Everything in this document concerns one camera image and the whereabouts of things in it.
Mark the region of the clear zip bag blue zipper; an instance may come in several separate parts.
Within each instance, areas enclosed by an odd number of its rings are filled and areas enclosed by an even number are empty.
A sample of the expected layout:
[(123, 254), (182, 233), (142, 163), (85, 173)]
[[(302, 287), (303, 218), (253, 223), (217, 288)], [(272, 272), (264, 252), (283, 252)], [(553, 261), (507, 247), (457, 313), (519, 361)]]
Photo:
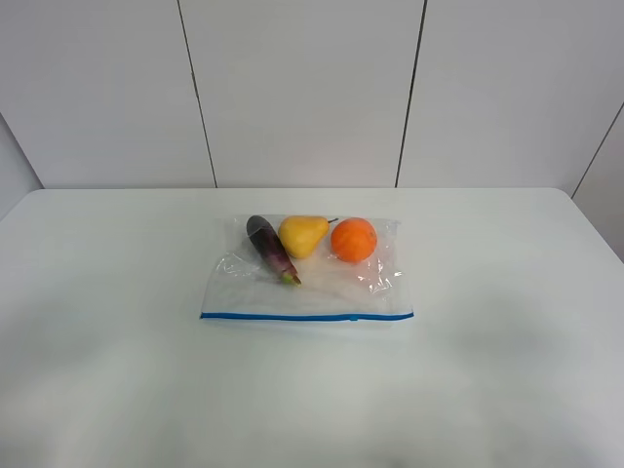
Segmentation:
[(363, 262), (339, 260), (323, 240), (310, 258), (288, 261), (297, 271), (293, 276), (273, 267), (285, 261), (283, 256), (268, 257), (257, 249), (248, 220), (239, 215), (224, 221), (224, 253), (207, 283), (202, 319), (330, 323), (413, 317), (396, 262), (397, 221), (372, 222), (381, 245)]

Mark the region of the yellow pear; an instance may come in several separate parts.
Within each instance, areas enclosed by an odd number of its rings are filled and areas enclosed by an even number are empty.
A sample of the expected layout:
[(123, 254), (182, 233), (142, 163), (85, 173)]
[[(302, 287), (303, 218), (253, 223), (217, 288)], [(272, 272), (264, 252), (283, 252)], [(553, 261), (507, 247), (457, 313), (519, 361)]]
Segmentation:
[(279, 239), (287, 253), (297, 259), (310, 256), (327, 236), (336, 218), (292, 215), (286, 217), (278, 229)]

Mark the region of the orange fruit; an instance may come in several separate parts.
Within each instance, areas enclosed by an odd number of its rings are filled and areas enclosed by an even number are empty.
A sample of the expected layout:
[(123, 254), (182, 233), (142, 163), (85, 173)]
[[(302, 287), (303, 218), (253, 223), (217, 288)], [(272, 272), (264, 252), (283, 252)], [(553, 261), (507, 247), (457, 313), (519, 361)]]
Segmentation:
[(362, 262), (373, 254), (376, 246), (376, 231), (372, 224), (363, 218), (344, 219), (331, 233), (332, 252), (344, 262)]

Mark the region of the purple eggplant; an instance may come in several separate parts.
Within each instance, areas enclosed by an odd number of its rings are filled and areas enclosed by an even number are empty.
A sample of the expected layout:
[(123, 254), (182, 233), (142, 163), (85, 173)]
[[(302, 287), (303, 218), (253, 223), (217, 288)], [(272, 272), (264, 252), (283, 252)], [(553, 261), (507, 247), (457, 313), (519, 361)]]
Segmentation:
[(252, 215), (246, 230), (255, 250), (272, 273), (285, 284), (300, 286), (296, 268), (269, 221), (261, 215)]

